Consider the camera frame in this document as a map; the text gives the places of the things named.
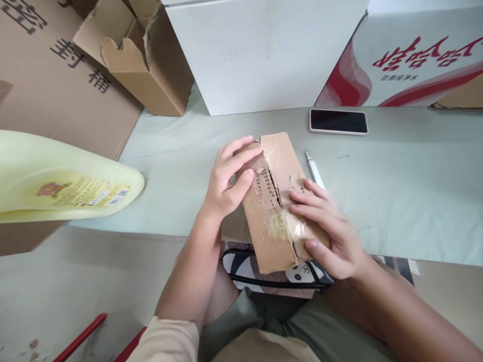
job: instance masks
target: phone screen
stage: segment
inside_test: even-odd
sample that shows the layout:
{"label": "phone screen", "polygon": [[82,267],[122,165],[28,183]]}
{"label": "phone screen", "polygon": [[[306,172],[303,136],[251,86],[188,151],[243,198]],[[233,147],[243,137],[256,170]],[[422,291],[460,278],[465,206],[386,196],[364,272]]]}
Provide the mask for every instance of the phone screen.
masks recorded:
{"label": "phone screen", "polygon": [[359,112],[310,110],[312,129],[367,133],[366,115]]}

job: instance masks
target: red chair leg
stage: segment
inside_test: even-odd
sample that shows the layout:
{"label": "red chair leg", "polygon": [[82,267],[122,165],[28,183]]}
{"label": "red chair leg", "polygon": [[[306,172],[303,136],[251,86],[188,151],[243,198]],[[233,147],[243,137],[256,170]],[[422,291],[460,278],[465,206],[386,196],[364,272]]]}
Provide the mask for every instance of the red chair leg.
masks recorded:
{"label": "red chair leg", "polygon": [[140,332],[134,337],[134,339],[124,348],[124,350],[116,357],[116,359],[113,362],[126,362],[131,353],[134,351],[134,349],[137,347],[139,344],[139,340],[141,339],[142,334],[146,330],[146,327],[144,327]]}
{"label": "red chair leg", "polygon": [[104,322],[104,319],[106,319],[106,317],[107,317],[107,313],[99,314],[94,319],[94,321],[89,325],[89,327],[87,327],[84,330],[84,332],[82,332],[79,335],[79,337],[77,337],[74,340],[74,342],[69,344],[69,346],[59,355],[59,357],[54,359],[53,362],[65,362],[65,360],[67,360],[70,357],[70,355],[73,354],[77,348],[79,348],[82,342],[84,342],[87,339],[87,337],[89,337],[92,334],[92,332],[94,332],[96,328],[99,327],[102,322]]}

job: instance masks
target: red swoosh graphic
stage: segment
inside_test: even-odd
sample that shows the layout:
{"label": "red swoosh graphic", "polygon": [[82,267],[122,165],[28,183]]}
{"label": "red swoosh graphic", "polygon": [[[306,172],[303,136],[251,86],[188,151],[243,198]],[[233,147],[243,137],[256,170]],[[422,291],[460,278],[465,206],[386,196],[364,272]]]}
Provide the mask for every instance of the red swoosh graphic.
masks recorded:
{"label": "red swoosh graphic", "polygon": [[435,94],[441,94],[440,98],[442,98],[449,91],[468,83],[470,80],[476,78],[482,73],[483,61],[421,82],[388,98],[382,102],[380,106],[409,106],[411,103],[417,103],[418,101],[421,101],[424,98],[430,98],[431,95]]}
{"label": "red swoosh graphic", "polygon": [[351,39],[315,105],[361,106],[369,98],[371,90],[371,80],[357,63]]}

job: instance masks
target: white pen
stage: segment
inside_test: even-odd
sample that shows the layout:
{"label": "white pen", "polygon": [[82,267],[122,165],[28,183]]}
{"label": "white pen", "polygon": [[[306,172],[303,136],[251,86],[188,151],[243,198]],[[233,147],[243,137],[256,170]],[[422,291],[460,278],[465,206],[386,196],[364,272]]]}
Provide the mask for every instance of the white pen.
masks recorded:
{"label": "white pen", "polygon": [[308,150],[305,150],[305,155],[307,156],[307,161],[308,161],[308,167],[310,167],[310,172],[312,173],[313,180],[317,185],[319,185],[321,188],[324,190],[326,187],[324,186],[324,183],[322,182],[322,179],[320,178],[320,174],[317,169],[317,165],[315,164],[315,161],[310,157],[310,154],[308,153]]}

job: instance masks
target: forearm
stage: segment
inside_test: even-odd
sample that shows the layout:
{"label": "forearm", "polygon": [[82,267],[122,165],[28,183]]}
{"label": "forearm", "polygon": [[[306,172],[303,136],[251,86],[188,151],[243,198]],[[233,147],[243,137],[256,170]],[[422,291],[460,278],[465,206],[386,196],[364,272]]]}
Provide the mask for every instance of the forearm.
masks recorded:
{"label": "forearm", "polygon": [[469,339],[374,260],[350,283],[374,306],[375,326],[399,359],[482,360]]}
{"label": "forearm", "polygon": [[220,226],[221,220],[200,210],[159,299],[159,318],[192,321],[201,330],[221,248]]}

